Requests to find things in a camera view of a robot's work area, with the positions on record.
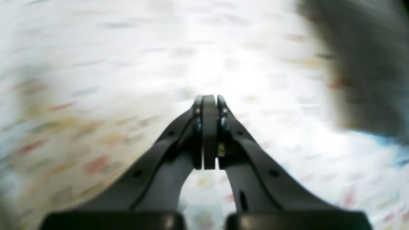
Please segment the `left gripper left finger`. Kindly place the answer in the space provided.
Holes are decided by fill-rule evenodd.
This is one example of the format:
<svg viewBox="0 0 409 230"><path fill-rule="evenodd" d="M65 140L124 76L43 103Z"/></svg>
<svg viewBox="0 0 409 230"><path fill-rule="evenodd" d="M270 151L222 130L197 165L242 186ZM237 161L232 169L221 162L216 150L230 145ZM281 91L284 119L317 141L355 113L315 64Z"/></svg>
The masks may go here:
<svg viewBox="0 0 409 230"><path fill-rule="evenodd" d="M97 197L48 215L42 230L185 230L180 192L194 169L216 167L216 102L197 96L152 147Z"/></svg>

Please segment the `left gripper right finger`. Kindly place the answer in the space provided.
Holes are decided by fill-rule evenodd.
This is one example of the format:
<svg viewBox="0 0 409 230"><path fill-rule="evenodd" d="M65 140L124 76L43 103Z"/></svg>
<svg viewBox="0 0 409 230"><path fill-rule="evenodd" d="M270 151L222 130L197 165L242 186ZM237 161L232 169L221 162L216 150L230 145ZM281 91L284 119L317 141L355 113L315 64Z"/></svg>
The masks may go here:
<svg viewBox="0 0 409 230"><path fill-rule="evenodd" d="M236 212L226 230L371 230L367 216L325 202L299 184L254 140L217 96L219 168Z"/></svg>

